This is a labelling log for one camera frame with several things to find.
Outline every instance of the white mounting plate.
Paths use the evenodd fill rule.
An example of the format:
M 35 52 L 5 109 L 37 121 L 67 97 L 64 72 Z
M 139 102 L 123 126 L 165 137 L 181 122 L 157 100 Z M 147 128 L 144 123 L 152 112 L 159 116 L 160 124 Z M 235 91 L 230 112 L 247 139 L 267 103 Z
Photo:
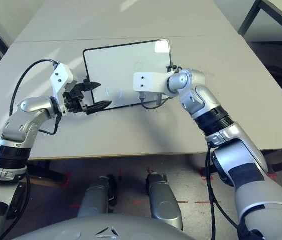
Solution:
M 149 93 L 162 93 L 171 98 L 178 95 L 173 94 L 167 89 L 167 79 L 173 75 L 175 71 L 167 73 L 157 72 L 136 72 L 133 76 L 133 89 L 136 92 L 145 92 L 146 96 Z
M 58 103 L 59 111 L 62 116 L 67 115 L 67 108 L 64 105 L 63 93 L 69 92 L 76 85 L 77 81 L 67 65 L 60 63 L 52 73 L 51 84 L 53 88 L 53 95 Z
M 165 74 L 171 64 L 167 39 L 86 49 L 83 57 L 90 81 L 101 84 L 92 92 L 94 103 L 112 101 L 107 109 L 139 104 L 133 90 L 134 73 Z M 147 93 L 144 102 L 155 100 L 155 93 Z

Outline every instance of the red tape marking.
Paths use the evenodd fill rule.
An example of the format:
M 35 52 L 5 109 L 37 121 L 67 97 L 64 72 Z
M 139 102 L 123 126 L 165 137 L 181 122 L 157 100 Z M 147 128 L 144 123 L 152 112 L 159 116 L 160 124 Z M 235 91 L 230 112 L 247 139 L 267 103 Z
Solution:
M 68 172 L 68 173 L 65 173 L 64 175 L 67 176 L 67 180 L 66 180 L 65 183 L 63 183 L 63 184 L 60 185 L 61 188 L 67 187 L 67 186 L 69 186 L 69 184 L 70 184 L 71 173 Z
M 274 182 L 276 182 L 276 177 L 277 177 L 277 174 L 276 173 L 272 173 L 272 174 L 267 174 L 267 176 L 272 179 Z
M 81 205 L 80 204 L 71 204 L 69 207 L 70 208 L 79 208 Z
M 203 176 L 203 168 L 199 168 L 199 175 L 201 176 L 201 180 L 206 181 L 206 177 Z
M 119 168 L 119 176 L 118 176 L 118 178 L 117 178 L 119 181 L 122 181 L 122 178 L 123 178 L 123 176 L 122 176 L 123 173 L 122 173 L 122 172 L 123 172 L 123 171 L 122 171 L 122 168 Z

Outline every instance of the white table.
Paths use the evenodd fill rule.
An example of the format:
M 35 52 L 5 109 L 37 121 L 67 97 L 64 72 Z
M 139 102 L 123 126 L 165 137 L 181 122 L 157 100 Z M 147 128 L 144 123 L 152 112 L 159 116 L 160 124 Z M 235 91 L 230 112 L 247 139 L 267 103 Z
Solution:
M 179 6 L 173 8 L 179 7 L 184 10 L 181 11 L 183 14 L 172 16 L 170 27 L 166 28 L 162 17 L 170 19 L 173 13 L 170 3 L 174 1 L 164 1 L 164 4 L 160 1 L 134 1 L 134 5 L 116 15 L 124 15 L 126 19 L 131 19 L 130 22 L 118 19 L 114 13 L 110 14 L 113 12 L 111 9 L 120 9 L 121 2 L 116 0 L 110 6 L 104 1 L 69 3 L 66 0 L 53 0 L 45 3 L 0 62 L 0 134 L 8 118 L 15 84 L 34 61 L 42 58 L 58 60 L 69 65 L 78 79 L 83 80 L 86 76 L 82 57 L 84 49 L 163 37 L 170 41 L 173 63 L 204 72 L 208 88 L 259 149 L 282 149 L 282 90 L 211 1 L 192 1 L 189 7 L 184 7 L 188 1 L 179 1 Z M 136 17 L 136 13 L 148 9 L 148 6 L 157 10 L 161 6 L 161 11 L 169 14 L 163 16 L 157 13 L 161 18 L 156 19 L 157 15 L 147 12 L 143 23 L 139 22 L 138 25 L 142 30 L 127 26 L 133 25 L 133 16 Z M 85 9 L 88 21 L 85 21 L 82 9 Z M 155 21 L 155 27 L 148 24 L 149 19 Z M 125 25 L 122 23 L 118 31 L 111 31 L 119 20 Z M 178 31 L 175 24 L 171 30 L 174 20 L 181 24 L 179 29 L 187 29 L 186 34 Z M 48 63 L 35 67 L 21 85 L 15 103 L 28 97 L 51 95 L 51 73 L 52 67 Z M 91 103 L 89 94 L 86 97 Z M 51 131 L 53 127 L 54 121 L 49 121 L 42 129 Z M 55 136 L 38 134 L 31 158 L 190 154 L 205 151 L 203 134 L 180 107 L 178 99 L 173 99 L 156 110 L 133 106 L 90 116 L 70 114 L 62 119 Z

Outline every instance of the cable connector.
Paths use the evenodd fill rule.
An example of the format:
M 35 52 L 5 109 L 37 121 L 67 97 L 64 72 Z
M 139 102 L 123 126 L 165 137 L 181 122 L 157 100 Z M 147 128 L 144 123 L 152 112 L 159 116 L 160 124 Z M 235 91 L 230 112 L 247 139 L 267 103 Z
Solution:
M 141 103 L 144 102 L 144 99 L 145 99 L 145 93 L 143 93 L 142 91 L 139 91 L 139 97 L 138 97 L 141 101 Z
M 58 61 L 54 61 L 53 62 L 53 68 L 54 68 L 54 70 L 56 70 L 56 68 L 57 68 L 57 66 L 59 66 L 59 62 Z

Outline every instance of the white bracket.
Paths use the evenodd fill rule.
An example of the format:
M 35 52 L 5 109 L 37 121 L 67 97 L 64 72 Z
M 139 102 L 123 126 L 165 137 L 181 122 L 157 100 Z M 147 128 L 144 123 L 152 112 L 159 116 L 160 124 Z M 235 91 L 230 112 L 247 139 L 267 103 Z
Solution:
M 133 76 L 133 90 L 145 93 L 161 93 L 170 98 L 176 97 L 178 93 L 171 93 L 166 84 L 167 79 L 173 74 L 174 71 L 168 73 L 136 72 Z
M 77 81 L 67 65 L 60 63 L 50 77 L 53 88 L 53 95 L 58 103 L 59 111 L 62 116 L 67 115 L 67 109 L 64 105 L 64 93 L 69 93 L 76 85 Z

